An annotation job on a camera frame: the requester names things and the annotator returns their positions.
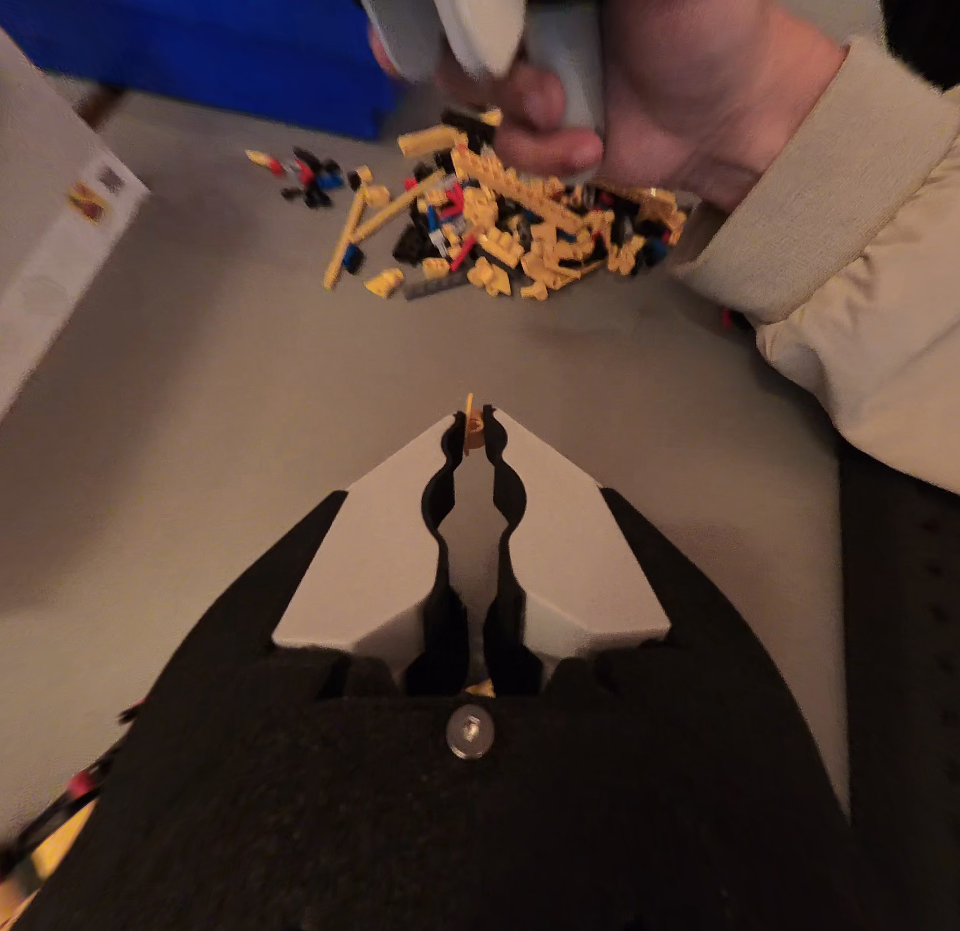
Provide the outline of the pile of loose brick pieces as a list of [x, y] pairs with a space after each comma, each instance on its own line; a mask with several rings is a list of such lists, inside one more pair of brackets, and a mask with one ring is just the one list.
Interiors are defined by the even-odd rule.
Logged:
[[367, 167], [349, 173], [352, 199], [321, 287], [332, 291], [361, 271], [366, 242], [400, 219], [394, 266], [365, 281], [382, 300], [397, 291], [426, 300], [470, 285], [494, 299], [519, 291], [545, 302], [599, 273], [648, 272], [676, 248], [689, 209], [675, 193], [518, 172], [495, 152], [500, 119], [498, 109], [446, 109], [439, 122], [399, 135], [412, 165], [396, 193]]

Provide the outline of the grey desk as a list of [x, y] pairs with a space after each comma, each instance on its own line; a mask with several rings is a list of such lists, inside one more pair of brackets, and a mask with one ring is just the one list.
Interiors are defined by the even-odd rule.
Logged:
[[2, 839], [118, 735], [188, 631], [330, 492], [464, 406], [623, 494], [763, 641], [848, 800], [838, 483], [819, 406], [661, 269], [546, 302], [322, 289], [348, 202], [289, 204], [246, 148], [399, 187], [405, 90], [358, 142], [132, 94], [105, 144], [150, 189], [2, 421]]

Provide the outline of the instruction booklet with yellow car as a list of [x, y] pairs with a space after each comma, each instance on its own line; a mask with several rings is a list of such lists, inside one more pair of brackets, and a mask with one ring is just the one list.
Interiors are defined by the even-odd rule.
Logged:
[[2, 32], [2, 417], [148, 195], [144, 183]]

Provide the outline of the partly built toy car model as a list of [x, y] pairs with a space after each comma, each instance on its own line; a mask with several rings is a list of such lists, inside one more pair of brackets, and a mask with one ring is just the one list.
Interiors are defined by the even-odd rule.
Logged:
[[76, 842], [147, 699], [118, 716], [121, 737], [90, 765], [77, 771], [63, 792], [25, 824], [1, 849], [1, 928], [14, 927]]

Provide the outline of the person's right hand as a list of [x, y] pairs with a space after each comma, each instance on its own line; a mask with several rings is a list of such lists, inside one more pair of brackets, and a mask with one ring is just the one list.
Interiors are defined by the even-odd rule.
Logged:
[[564, 88], [528, 59], [475, 79], [444, 49], [438, 90], [500, 109], [494, 150], [542, 178], [686, 192], [726, 214], [759, 184], [848, 50], [775, 0], [606, 0], [603, 135], [563, 127]]

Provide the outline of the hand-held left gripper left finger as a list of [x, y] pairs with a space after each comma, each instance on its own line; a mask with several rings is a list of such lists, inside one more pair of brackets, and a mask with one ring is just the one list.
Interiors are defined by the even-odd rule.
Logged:
[[354, 481], [272, 633], [283, 648], [382, 661], [409, 694], [457, 694], [466, 609], [440, 525], [455, 503], [466, 416], [457, 411]]

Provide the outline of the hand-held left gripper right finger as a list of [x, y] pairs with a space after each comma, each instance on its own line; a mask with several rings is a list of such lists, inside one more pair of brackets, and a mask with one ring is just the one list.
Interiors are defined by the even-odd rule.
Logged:
[[483, 409], [506, 521], [483, 627], [494, 692], [539, 692], [557, 665], [664, 640], [671, 624], [590, 474], [503, 409]]

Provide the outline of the cluster of small brick pins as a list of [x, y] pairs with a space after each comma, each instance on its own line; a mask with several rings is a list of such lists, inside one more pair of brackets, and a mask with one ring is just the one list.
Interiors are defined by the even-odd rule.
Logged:
[[302, 202], [309, 209], [330, 207], [330, 192], [346, 187], [356, 191], [365, 183], [360, 170], [344, 172], [336, 161], [321, 159], [305, 148], [293, 148], [292, 155], [282, 159], [261, 150], [245, 150], [251, 164], [285, 182], [280, 193], [286, 202]]

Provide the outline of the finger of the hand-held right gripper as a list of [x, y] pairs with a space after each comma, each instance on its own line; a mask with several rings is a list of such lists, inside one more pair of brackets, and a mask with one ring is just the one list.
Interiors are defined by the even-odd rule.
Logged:
[[392, 66], [406, 81], [429, 82], [445, 45], [434, 0], [359, 0]]

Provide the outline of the blue storage bin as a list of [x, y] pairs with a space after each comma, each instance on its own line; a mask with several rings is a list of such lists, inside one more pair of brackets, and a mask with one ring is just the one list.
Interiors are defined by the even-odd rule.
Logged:
[[401, 92], [353, 0], [1, 0], [38, 67], [362, 140]]

